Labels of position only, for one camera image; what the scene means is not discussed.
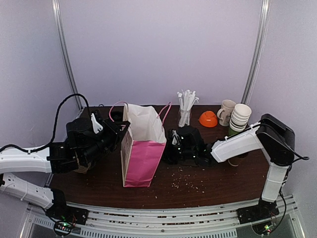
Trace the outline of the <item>stack of black cup lids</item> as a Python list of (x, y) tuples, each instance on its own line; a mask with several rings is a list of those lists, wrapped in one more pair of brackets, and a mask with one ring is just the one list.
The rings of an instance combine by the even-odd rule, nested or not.
[(112, 112), (110, 113), (110, 117), (111, 117), (112, 120), (115, 121), (115, 122), (123, 121), (123, 112), (120, 112), (120, 111), (112, 111)]

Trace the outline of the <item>pink and white paper bag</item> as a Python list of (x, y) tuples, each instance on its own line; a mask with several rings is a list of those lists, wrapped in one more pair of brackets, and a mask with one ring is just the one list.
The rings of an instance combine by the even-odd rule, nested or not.
[(167, 138), (164, 122), (171, 109), (168, 102), (160, 112), (153, 106), (124, 104), (123, 120), (130, 123), (121, 142), (123, 187), (149, 187), (163, 155)]

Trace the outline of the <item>single brown paper cup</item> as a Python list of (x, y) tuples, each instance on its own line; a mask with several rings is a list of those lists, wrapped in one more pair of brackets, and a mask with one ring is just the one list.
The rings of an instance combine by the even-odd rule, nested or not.
[(232, 157), (228, 159), (228, 163), (233, 167), (237, 167), (244, 161), (244, 158), (247, 156), (248, 156), (248, 153), (244, 153), (244, 154)]

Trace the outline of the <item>stack of paper cups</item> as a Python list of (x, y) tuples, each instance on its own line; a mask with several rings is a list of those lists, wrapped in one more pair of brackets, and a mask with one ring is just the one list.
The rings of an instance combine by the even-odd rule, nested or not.
[(248, 105), (236, 104), (229, 121), (228, 136), (242, 132), (247, 127), (252, 110)]

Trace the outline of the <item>stack of cardboard cup carriers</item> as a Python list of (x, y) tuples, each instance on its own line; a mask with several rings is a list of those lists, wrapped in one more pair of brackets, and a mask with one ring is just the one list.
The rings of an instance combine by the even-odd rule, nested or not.
[(77, 160), (77, 164), (78, 164), (78, 168), (74, 171), (79, 174), (86, 174), (91, 167), (91, 162), (89, 162), (87, 165), (84, 166), (80, 164), (79, 160)]

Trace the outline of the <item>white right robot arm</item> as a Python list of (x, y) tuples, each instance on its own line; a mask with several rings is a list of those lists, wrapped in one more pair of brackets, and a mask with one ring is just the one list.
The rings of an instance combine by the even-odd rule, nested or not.
[(291, 128), (264, 114), (259, 122), (211, 143), (204, 142), (195, 127), (171, 129), (162, 160), (171, 165), (193, 162), (197, 166), (214, 167), (232, 159), (250, 162), (259, 154), (268, 166), (260, 197), (257, 204), (237, 209), (240, 224), (246, 224), (280, 213), (277, 199), (282, 196), (294, 162), (294, 143), (295, 133)]

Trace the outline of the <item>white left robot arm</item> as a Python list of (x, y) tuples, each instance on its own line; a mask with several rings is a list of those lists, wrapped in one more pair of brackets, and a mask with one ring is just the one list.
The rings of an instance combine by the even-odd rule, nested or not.
[(102, 158), (113, 152), (128, 131), (128, 121), (77, 118), (66, 125), (63, 142), (34, 148), (7, 145), (0, 150), (0, 190), (22, 201), (44, 209), (45, 215), (71, 225), (86, 224), (88, 210), (75, 208), (66, 202), (64, 192), (36, 185), (18, 174), (86, 173)]

